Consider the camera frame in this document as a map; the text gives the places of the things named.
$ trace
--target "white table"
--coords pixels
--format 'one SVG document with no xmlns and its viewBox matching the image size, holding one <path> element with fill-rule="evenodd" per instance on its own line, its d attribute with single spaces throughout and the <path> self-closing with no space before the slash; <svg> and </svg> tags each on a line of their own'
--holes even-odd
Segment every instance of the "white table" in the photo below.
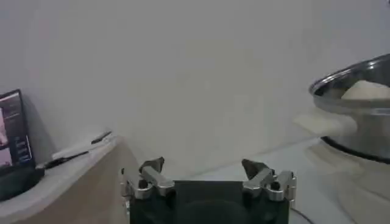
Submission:
<svg viewBox="0 0 390 224">
<path fill-rule="evenodd" d="M 43 179 L 32 189 L 0 203 L 0 223 L 13 223 L 44 210 L 112 151 L 118 142 L 119 138 L 114 138 L 85 155 L 47 170 Z"/>
<path fill-rule="evenodd" d="M 304 150 L 315 143 L 317 140 L 307 141 L 247 159 L 264 162 L 277 173 L 282 170 L 295 172 L 298 181 L 296 209 L 315 223 L 353 224 L 338 204 L 336 192 L 327 186 L 317 167 L 304 154 Z M 235 163 L 190 179 L 244 181 L 247 177 L 241 163 Z"/>
</svg>

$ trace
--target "metal bracket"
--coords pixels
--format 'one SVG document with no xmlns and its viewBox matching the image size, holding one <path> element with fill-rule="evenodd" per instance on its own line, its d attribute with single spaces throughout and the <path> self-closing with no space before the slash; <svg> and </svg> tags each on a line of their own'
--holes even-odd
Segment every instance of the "metal bracket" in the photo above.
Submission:
<svg viewBox="0 0 390 224">
<path fill-rule="evenodd" d="M 151 166 L 142 167 L 141 176 L 147 182 L 152 183 L 152 185 L 157 188 L 158 193 L 161 196 L 165 197 L 168 193 L 174 191 L 175 182 L 165 178 Z"/>
<path fill-rule="evenodd" d="M 266 191 L 271 201 L 290 201 L 294 207 L 297 189 L 297 177 L 291 171 L 282 171 L 275 180 L 266 185 Z"/>
<path fill-rule="evenodd" d="M 253 198 L 260 195 L 261 190 L 266 187 L 266 185 L 272 182 L 274 178 L 274 173 L 269 168 L 264 168 L 251 180 L 243 182 L 243 191 L 248 192 L 252 195 Z"/>
</svg>

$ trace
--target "white object in pot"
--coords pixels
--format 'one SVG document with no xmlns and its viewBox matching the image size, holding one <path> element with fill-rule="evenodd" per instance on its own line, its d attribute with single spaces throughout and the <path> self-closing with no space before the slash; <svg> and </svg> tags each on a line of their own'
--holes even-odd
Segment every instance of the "white object in pot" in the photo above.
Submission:
<svg viewBox="0 0 390 224">
<path fill-rule="evenodd" d="M 379 83 L 361 80 L 353 84 L 341 98 L 348 100 L 390 99 L 390 88 Z"/>
<path fill-rule="evenodd" d="M 348 100 L 390 99 L 390 88 L 382 84 L 360 80 L 349 88 L 341 98 Z M 310 131 L 315 137 L 348 135 L 357 130 L 357 124 L 350 116 L 328 113 L 317 108 L 299 115 L 294 122 Z"/>
</svg>

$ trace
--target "monitor screen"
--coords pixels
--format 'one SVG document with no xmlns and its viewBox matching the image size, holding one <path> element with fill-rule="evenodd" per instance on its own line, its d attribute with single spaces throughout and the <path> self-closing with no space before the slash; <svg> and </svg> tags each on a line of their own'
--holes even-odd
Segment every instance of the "monitor screen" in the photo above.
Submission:
<svg viewBox="0 0 390 224">
<path fill-rule="evenodd" d="M 0 172 L 34 163 L 21 92 L 0 96 Z"/>
</svg>

